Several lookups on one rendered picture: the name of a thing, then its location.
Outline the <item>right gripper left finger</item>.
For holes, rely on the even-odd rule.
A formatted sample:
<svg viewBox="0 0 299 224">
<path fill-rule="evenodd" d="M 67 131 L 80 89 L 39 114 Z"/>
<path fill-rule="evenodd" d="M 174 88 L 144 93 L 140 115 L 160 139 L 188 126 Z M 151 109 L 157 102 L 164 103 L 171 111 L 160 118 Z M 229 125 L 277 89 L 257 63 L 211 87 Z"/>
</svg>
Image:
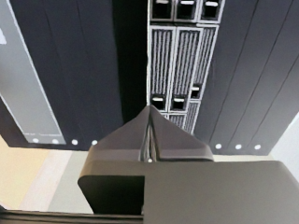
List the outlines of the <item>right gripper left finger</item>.
<svg viewBox="0 0 299 224">
<path fill-rule="evenodd" d="M 85 162 L 93 159 L 149 161 L 149 154 L 150 105 L 147 105 L 136 118 L 92 145 Z"/>
</svg>

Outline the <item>black open-frame rack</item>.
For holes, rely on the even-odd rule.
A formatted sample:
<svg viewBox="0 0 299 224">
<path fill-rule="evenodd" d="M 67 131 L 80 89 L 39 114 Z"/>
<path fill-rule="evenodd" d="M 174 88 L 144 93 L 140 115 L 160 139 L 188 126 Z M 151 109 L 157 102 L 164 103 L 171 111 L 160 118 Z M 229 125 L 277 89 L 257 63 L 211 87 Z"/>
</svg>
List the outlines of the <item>black open-frame rack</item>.
<svg viewBox="0 0 299 224">
<path fill-rule="evenodd" d="M 224 0 L 192 135 L 268 156 L 299 113 L 299 0 Z M 148 105 L 148 0 L 0 0 L 0 137 L 89 152 Z"/>
</svg>

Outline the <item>tan flat board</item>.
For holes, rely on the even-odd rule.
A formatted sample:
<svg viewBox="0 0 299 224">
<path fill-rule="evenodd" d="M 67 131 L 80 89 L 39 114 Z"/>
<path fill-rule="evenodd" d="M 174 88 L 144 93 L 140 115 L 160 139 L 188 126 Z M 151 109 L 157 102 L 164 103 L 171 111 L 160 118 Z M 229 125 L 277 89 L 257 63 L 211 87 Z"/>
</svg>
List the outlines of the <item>tan flat board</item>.
<svg viewBox="0 0 299 224">
<path fill-rule="evenodd" d="M 49 152 L 8 148 L 0 137 L 0 203 L 19 209 Z"/>
</svg>

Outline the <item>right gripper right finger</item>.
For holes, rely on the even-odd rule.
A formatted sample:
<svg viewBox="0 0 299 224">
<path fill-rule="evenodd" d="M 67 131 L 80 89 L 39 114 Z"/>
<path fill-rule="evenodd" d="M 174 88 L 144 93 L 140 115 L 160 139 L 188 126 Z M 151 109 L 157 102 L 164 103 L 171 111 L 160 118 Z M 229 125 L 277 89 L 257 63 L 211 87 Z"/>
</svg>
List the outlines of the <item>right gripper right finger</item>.
<svg viewBox="0 0 299 224">
<path fill-rule="evenodd" d="M 150 106 L 151 161 L 215 161 L 208 145 Z"/>
</svg>

